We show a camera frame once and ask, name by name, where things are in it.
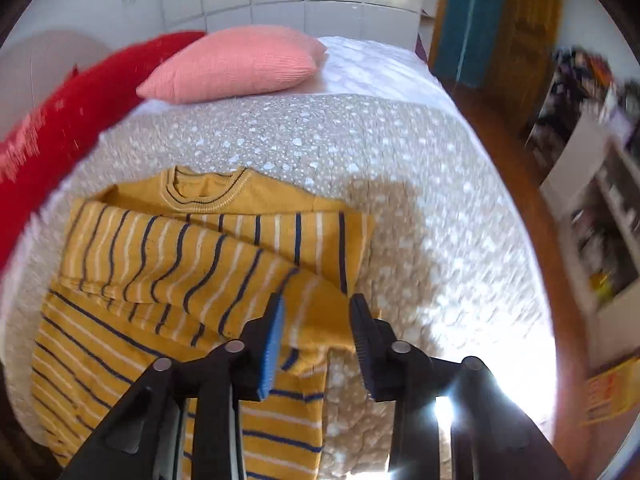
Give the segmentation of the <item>pink square pillow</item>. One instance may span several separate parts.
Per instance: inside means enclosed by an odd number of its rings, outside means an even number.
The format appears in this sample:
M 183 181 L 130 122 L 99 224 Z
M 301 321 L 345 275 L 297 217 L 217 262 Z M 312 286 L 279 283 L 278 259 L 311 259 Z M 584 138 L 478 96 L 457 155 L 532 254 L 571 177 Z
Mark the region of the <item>pink square pillow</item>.
M 293 88 L 314 76 L 326 46 L 299 30 L 247 25 L 212 32 L 185 47 L 138 85 L 144 100 L 212 102 Z

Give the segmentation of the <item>yellow striped knit sweater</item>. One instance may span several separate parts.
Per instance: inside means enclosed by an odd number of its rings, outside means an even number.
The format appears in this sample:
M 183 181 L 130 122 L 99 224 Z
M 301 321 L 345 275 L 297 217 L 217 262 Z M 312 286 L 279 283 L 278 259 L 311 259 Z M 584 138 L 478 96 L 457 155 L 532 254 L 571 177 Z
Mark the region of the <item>yellow striped knit sweater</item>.
M 69 463 L 152 362 L 206 356 L 277 292 L 278 370 L 267 400 L 244 405 L 245 466 L 252 479 L 316 478 L 326 361 L 354 346 L 348 298 L 373 231 L 367 214 L 250 168 L 177 166 L 75 202 L 32 358 L 55 458 Z

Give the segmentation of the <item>beige heart-patterned quilt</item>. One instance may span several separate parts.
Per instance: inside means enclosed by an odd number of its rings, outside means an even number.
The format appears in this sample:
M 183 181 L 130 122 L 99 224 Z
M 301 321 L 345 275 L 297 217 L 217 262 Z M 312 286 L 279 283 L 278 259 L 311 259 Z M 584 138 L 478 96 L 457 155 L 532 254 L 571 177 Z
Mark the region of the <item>beige heart-patterned quilt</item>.
M 548 300 L 523 222 L 471 127 L 433 105 L 264 96 L 123 120 L 44 208 L 3 282 L 6 383 L 29 437 L 49 446 L 32 398 L 32 358 L 73 204 L 177 166 L 196 174 L 250 168 L 370 216 L 374 231 L 352 293 L 428 353 L 450 361 L 480 356 L 503 391 L 552 435 Z M 368 399 L 354 348 L 330 351 L 316 478 L 382 466 L 392 415 L 390 405 Z

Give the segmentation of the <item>red embroidered long pillow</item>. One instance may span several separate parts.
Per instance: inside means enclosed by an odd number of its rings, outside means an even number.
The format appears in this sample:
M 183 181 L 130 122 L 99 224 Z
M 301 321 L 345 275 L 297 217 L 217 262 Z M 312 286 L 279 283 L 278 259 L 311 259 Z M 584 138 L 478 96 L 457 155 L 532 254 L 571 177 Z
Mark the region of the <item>red embroidered long pillow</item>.
M 184 30 L 133 44 L 86 68 L 15 124 L 1 142 L 1 263 L 30 216 L 96 145 L 99 134 L 142 99 L 137 88 L 168 58 L 205 36 Z

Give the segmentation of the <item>brown wooden door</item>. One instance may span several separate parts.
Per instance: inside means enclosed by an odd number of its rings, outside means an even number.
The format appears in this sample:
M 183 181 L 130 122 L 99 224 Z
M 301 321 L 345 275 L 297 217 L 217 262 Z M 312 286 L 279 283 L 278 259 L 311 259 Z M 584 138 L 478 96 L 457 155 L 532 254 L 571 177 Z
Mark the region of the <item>brown wooden door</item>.
M 504 0 L 485 91 L 512 131 L 523 128 L 549 83 L 562 0 Z

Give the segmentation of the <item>yellow red poster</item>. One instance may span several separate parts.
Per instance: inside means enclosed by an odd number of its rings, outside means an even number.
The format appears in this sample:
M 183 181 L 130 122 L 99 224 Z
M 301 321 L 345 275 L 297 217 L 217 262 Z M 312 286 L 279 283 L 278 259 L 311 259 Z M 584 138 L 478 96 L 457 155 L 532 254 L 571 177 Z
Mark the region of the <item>yellow red poster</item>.
M 638 356 L 593 376 L 586 388 L 586 425 L 604 422 L 628 412 L 639 403 Z

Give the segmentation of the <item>white bed headboard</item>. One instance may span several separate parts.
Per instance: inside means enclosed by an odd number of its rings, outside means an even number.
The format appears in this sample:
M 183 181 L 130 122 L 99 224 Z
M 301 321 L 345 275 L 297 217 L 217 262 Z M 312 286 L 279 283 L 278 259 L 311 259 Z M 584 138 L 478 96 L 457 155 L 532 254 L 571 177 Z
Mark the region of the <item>white bed headboard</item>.
M 1 50 L 1 139 L 41 104 L 74 67 L 87 68 L 112 53 L 102 41 L 72 30 L 47 30 Z

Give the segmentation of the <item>white shelving unit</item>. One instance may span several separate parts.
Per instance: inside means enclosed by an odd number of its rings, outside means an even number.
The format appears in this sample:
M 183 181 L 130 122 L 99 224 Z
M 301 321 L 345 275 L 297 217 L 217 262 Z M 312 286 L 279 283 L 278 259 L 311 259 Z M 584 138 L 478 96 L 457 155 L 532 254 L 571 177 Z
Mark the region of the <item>white shelving unit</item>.
M 559 105 L 553 62 L 525 146 L 559 225 L 589 364 L 601 368 L 639 349 L 639 83 L 614 78 L 602 103 Z

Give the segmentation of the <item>pile of clothes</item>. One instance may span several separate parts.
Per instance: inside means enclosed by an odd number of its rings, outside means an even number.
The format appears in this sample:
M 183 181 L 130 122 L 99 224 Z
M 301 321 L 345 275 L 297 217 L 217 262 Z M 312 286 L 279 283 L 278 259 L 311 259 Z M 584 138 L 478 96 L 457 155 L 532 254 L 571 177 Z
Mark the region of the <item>pile of clothes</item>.
M 551 94 L 555 103 L 578 107 L 585 100 L 602 103 L 614 82 L 605 58 L 582 48 L 554 52 L 555 70 Z

